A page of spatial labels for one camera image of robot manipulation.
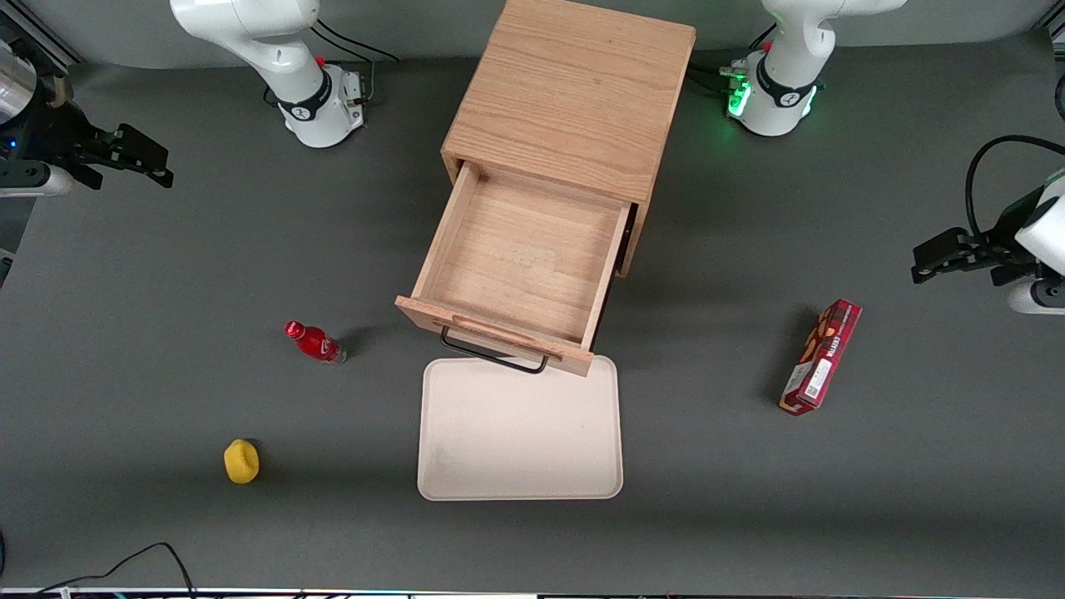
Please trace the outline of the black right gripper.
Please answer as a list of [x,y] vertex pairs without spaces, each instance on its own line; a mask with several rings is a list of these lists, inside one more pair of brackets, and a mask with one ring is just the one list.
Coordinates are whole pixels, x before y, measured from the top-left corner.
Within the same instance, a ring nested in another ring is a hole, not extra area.
[[121,124],[111,134],[92,125],[79,106],[43,106],[37,117],[37,159],[64,169],[75,181],[98,191],[103,175],[91,166],[110,166],[111,159],[170,189],[174,173],[168,150],[135,126]]

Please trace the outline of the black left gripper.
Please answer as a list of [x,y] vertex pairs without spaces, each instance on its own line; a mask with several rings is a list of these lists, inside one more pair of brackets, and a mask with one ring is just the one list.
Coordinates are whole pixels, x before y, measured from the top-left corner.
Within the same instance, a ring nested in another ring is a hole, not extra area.
[[915,247],[913,284],[927,284],[948,273],[987,269],[995,287],[1038,278],[1038,259],[1016,241],[1023,225],[996,225],[983,231],[973,225],[970,228],[971,236],[966,230],[946,230]]

